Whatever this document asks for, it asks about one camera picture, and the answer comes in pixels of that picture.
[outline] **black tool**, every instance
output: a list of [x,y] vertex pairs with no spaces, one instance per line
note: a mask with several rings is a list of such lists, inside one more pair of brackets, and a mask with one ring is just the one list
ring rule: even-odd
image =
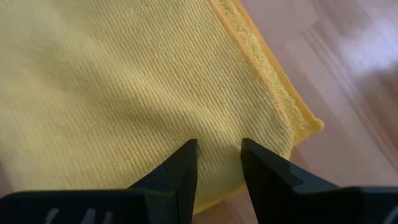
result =
[[[340,188],[243,139],[241,160],[259,223],[398,223],[398,189]],[[22,192],[0,200],[0,223],[190,223],[197,141],[125,190]]]

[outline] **towel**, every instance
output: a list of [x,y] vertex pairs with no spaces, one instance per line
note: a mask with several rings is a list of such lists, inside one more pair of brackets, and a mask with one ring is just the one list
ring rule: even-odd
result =
[[0,76],[14,191],[126,188],[196,138],[199,212],[242,138],[288,159],[322,129],[234,0],[1,1]]

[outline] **wooden floor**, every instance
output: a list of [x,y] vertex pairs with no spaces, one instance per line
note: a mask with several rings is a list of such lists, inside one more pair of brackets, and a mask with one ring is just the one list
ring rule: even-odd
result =
[[[241,0],[324,132],[292,160],[341,186],[398,185],[398,1]],[[256,223],[247,191],[194,223]]]

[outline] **yellow fabric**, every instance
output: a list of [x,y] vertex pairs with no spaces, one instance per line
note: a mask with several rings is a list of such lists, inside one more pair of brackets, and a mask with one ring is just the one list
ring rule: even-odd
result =
[[197,138],[198,212],[243,137],[288,158],[322,128],[236,0],[0,1],[0,76],[14,190],[125,188]]

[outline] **fabric texture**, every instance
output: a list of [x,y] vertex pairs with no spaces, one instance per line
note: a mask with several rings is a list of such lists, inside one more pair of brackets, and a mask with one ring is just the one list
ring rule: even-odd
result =
[[0,2],[0,160],[13,190],[121,189],[200,144],[195,211],[244,185],[252,138],[322,129],[237,1]]

